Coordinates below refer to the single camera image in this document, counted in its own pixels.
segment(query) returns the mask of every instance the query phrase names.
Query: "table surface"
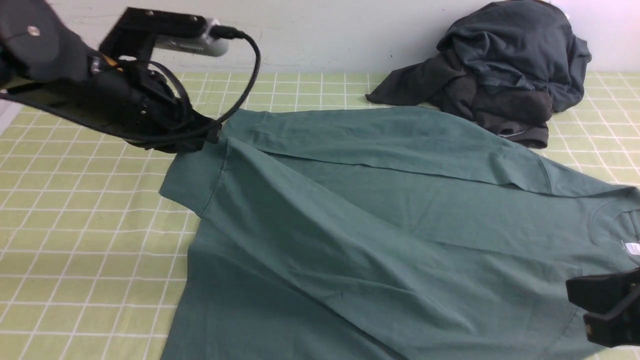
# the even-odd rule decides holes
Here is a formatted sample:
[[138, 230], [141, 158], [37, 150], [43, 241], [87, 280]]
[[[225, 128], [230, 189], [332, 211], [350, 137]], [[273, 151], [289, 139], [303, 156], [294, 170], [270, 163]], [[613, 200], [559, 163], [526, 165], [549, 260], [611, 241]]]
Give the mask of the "table surface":
[[[178, 74], [217, 117], [247, 74]], [[243, 108], [375, 108], [379, 74], [263, 74]], [[590, 72], [540, 154], [640, 186], [640, 74]], [[25, 108], [0, 135], [0, 359], [159, 359], [198, 218], [157, 194], [172, 156]], [[640, 360], [631, 347], [600, 360]]]

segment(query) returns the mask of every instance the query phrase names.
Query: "seam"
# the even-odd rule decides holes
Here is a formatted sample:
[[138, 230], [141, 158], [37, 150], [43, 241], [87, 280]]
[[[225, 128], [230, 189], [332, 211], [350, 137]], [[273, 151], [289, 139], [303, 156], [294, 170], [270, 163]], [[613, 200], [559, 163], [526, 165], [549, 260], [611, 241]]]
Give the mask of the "seam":
[[[582, 269], [579, 268], [578, 269], [578, 276], [576, 276], [576, 277], [582, 276], [582, 273], [583, 273]], [[563, 325], [562, 331], [560, 332], [560, 334], [558, 334], [558, 337], [556, 338], [556, 340], [553, 341], [551, 344], [549, 344], [549, 346], [545, 347], [544, 350], [542, 350], [542, 353], [540, 354], [538, 359], [541, 359], [541, 360], [551, 360], [552, 359], [551, 358], [551, 354], [549, 354], [549, 350], [551, 350], [551, 348], [556, 346], [560, 342], [562, 337], [566, 334], [567, 330], [569, 329], [569, 326], [571, 326], [573, 321], [575, 321], [575, 319], [576, 319], [576, 317], [578, 315], [578, 310], [579, 310], [579, 308], [577, 306], [573, 307], [573, 312], [571, 313], [571, 316], [569, 316], [569, 319]]]
[[200, 212], [198, 212], [198, 217], [199, 218], [202, 218], [202, 213], [204, 213], [205, 211], [207, 211], [209, 209], [209, 206], [211, 205], [211, 202], [213, 201], [214, 196], [216, 196], [216, 192], [220, 188], [220, 184], [222, 183], [223, 176], [225, 175], [225, 169], [227, 167], [227, 159], [229, 157], [229, 153], [230, 153], [230, 151], [229, 151], [229, 142], [227, 140], [226, 144], [225, 144], [225, 159], [222, 161], [222, 166], [220, 167], [220, 172], [218, 173], [218, 179], [216, 180], [216, 185], [214, 186], [213, 190], [211, 190], [211, 194], [209, 196], [209, 200], [207, 200], [207, 203], [202, 208], [202, 210]]
[[636, 221], [636, 218], [631, 216], [631, 211], [627, 212], [627, 215], [629, 216], [629, 220], [631, 221], [631, 226], [634, 227], [634, 232], [636, 233], [636, 241], [640, 242], [640, 233], [638, 232], [638, 223]]
[[542, 171], [545, 173], [545, 179], [547, 179], [547, 185], [549, 187], [549, 195], [553, 195], [554, 194], [554, 188], [553, 188], [553, 185], [551, 183], [551, 178], [549, 177], [549, 172], [547, 172], [547, 167], [545, 166], [545, 163], [542, 162], [542, 159], [540, 158], [540, 156], [538, 154], [535, 154], [535, 155], [536, 155], [536, 160], [538, 160], [538, 163], [542, 167]]
[[[261, 125], [264, 122], [264, 119], [266, 119], [266, 116], [267, 116], [266, 111], [263, 111], [262, 119], [260, 119], [260, 122], [254, 127], [254, 131], [257, 126]], [[227, 170], [227, 160], [229, 159], [229, 154], [231, 153], [228, 139], [229, 138], [225, 140], [226, 141], [225, 142], [225, 159], [222, 161], [222, 166], [220, 167], [220, 173], [218, 173], [218, 180], [216, 181], [216, 186], [214, 186], [213, 190], [211, 191], [211, 195], [209, 196], [209, 200], [207, 200], [207, 204], [204, 206], [201, 212], [198, 213], [198, 217], [202, 217], [202, 213], [204, 213], [211, 207], [211, 202], [213, 201], [213, 198], [216, 196], [216, 193], [218, 192], [218, 189], [222, 184], [223, 178], [225, 176], [225, 172]]]
[[596, 238], [596, 231], [593, 230], [593, 222], [595, 218], [600, 214], [600, 212], [607, 206], [614, 204], [616, 202], [623, 201], [623, 199], [615, 199], [611, 201], [607, 201], [603, 204], [598, 205], [589, 215], [589, 221], [587, 223], [587, 229], [589, 230], [589, 239], [593, 245], [598, 245], [598, 239]]

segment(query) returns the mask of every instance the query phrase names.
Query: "green t-shirt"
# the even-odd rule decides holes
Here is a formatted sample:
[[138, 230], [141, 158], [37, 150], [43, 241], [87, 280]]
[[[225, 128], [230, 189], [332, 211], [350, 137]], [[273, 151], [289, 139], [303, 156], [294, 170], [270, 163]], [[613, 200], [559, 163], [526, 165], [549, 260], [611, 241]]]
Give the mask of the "green t-shirt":
[[582, 359], [572, 277], [639, 192], [438, 111], [240, 111], [161, 194], [202, 219], [164, 360]]

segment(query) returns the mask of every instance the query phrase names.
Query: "black cable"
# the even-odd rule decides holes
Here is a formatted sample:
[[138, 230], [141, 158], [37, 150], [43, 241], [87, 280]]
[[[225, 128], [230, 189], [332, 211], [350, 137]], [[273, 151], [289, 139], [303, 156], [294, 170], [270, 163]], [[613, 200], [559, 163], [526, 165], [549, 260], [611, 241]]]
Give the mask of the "black cable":
[[[251, 92], [251, 89], [253, 88], [255, 81], [258, 77], [258, 73], [260, 71], [260, 63], [262, 61], [262, 57], [260, 55], [260, 49], [258, 48], [258, 45], [256, 44], [256, 42], [254, 41], [254, 39], [249, 35], [246, 34], [243, 31], [240, 31], [236, 28], [232, 28], [229, 26], [214, 26], [211, 29], [210, 35], [214, 36], [214, 37], [218, 37], [218, 38], [226, 38], [226, 39], [235, 39], [235, 38], [241, 38], [246, 40], [252, 47], [254, 53], [255, 53], [255, 65], [253, 66], [253, 72], [251, 74], [251, 77], [249, 78], [249, 82], [247, 83], [246, 88], [244, 89], [244, 92], [240, 95], [240, 98], [238, 98], [238, 100], [236, 101], [236, 103], [224, 114], [222, 115], [220, 118], [218, 118], [217, 120], [213, 120], [212, 122], [206, 126], [201, 127], [200, 129], [196, 129], [196, 130], [192, 130], [188, 133], [184, 133], [184, 134], [177, 134], [177, 135], [164, 135], [164, 136], [152, 136], [152, 135], [138, 135], [138, 136], [132, 136], [132, 134], [125, 134], [125, 133], [121, 133], [119, 131], [110, 131], [107, 129], [103, 129], [97, 126], [94, 126], [93, 124], [89, 123], [89, 122], [85, 122], [81, 117], [77, 117], [73, 114], [66, 114], [63, 111], [60, 111], [56, 108], [52, 108], [50, 106], [46, 106], [43, 104], [39, 104], [35, 101], [30, 101], [27, 99], [19, 99], [11, 94], [7, 94], [7, 93], [0, 93], [0, 99], [2, 100], [7, 100], [7, 101], [11, 101], [11, 102], [17, 102], [19, 104], [25, 105], [25, 106], [29, 106], [47, 113], [50, 113], [52, 115], [55, 115], [57, 117], [61, 117], [63, 119], [67, 119], [70, 120], [72, 122], [75, 122], [76, 124], [80, 125], [80, 126], [84, 126], [87, 127], [88, 129], [94, 130], [94, 131], [98, 131], [100, 133], [104, 133], [107, 135], [111, 135], [111, 136], [115, 136], [117, 138], [121, 138], [124, 140], [128, 140], [130, 142], [142, 142], [142, 143], [148, 143], [146, 145], [149, 145], [149, 147], [157, 147], [160, 145], [171, 145], [171, 144], [175, 144], [178, 142], [181, 142], [183, 140], [192, 140], [198, 137], [201, 137], [204, 133], [208, 133], [210, 130], [219, 127], [224, 121], [228, 120], [239, 108], [240, 106], [242, 106], [242, 104], [245, 102], [246, 98], [249, 96], [249, 93]], [[151, 62], [151, 64], [153, 64], [154, 66], [158, 67], [159, 69], [166, 71], [165, 76], [167, 75], [171, 75], [173, 76], [173, 78], [176, 80], [177, 84], [179, 84], [179, 86], [176, 86], [176, 84], [174, 84], [174, 86], [176, 86], [176, 90], [179, 92], [184, 92], [183, 95], [185, 95], [185, 98], [183, 99], [183, 101], [187, 101], [187, 103], [189, 104], [189, 106], [191, 106], [190, 102], [189, 102], [189, 96], [186, 93], [186, 91], [184, 90], [184, 87], [182, 86], [182, 84], [180, 84], [180, 82], [177, 80], [177, 78], [175, 78], [175, 76], [171, 73], [171, 71], [169, 71], [166, 67], [164, 67], [163, 65], [160, 65], [156, 62]]]

